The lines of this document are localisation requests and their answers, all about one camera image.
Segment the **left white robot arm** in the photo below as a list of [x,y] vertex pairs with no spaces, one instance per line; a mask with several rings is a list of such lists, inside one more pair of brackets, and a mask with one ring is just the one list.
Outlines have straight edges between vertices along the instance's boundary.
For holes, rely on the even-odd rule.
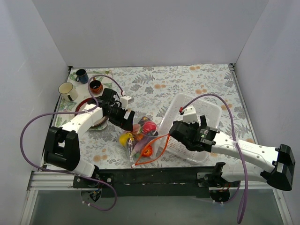
[[128,110],[134,99],[118,97],[117,92],[105,88],[101,96],[87,102],[81,113],[61,127],[51,127],[45,141],[44,161],[75,174],[82,175],[88,187],[96,187],[98,168],[85,161],[80,154],[79,139],[97,121],[106,118],[125,131],[133,131],[135,112]]

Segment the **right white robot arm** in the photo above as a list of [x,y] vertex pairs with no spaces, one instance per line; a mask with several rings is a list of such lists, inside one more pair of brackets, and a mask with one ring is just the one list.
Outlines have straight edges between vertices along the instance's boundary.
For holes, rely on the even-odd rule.
[[169,135],[189,151],[206,151],[244,160],[243,164],[216,163],[213,172],[200,180],[210,187],[236,181],[264,182],[273,188],[290,191],[293,187],[295,159],[289,146],[278,148],[235,141],[216,128],[207,126],[205,116],[200,123],[175,121]]

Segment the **red fake apple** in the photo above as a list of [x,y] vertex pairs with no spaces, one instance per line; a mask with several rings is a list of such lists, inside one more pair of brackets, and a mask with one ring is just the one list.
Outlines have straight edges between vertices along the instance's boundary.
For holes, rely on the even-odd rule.
[[142,132],[144,134],[152,134],[153,132],[156,132],[157,126],[153,121],[147,121],[144,123],[142,127]]

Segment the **clear zip top bag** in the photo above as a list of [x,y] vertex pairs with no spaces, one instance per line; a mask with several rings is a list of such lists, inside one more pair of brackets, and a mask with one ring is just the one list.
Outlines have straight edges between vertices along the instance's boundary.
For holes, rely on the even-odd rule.
[[150,164],[158,160],[168,145],[169,135],[160,135],[158,132],[159,127],[155,122],[157,126],[156,132],[152,134],[143,133],[142,127],[147,121],[152,120],[144,116],[138,123],[133,125],[134,130],[132,132],[125,132],[131,133],[134,136],[127,141],[125,147],[122,146],[127,151],[129,160],[132,163],[132,168],[138,165]]

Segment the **yellow fake lemon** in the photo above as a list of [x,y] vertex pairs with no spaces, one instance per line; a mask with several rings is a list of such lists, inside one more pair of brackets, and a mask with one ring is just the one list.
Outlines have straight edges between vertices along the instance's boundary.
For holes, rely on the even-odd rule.
[[133,137],[134,136],[131,133],[124,133],[119,137],[119,143],[121,144],[121,146],[125,147],[127,144],[127,141]]

